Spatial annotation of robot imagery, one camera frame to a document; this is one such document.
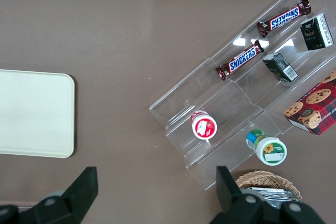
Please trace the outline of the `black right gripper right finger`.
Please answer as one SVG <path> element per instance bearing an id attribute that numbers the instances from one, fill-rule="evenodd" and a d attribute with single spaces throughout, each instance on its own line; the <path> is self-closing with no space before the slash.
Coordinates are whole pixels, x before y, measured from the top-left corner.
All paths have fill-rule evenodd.
<path id="1" fill-rule="evenodd" d="M 216 167 L 216 192 L 222 212 L 211 223 L 261 223 L 263 201 L 243 194 L 226 166 Z"/>

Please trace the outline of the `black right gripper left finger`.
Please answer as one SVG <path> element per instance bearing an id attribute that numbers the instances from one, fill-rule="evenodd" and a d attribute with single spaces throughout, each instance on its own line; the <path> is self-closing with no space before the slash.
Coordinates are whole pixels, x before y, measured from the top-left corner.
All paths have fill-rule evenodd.
<path id="1" fill-rule="evenodd" d="M 81 223 L 97 195 L 97 168 L 87 167 L 61 195 L 20 213 L 19 223 Z"/>

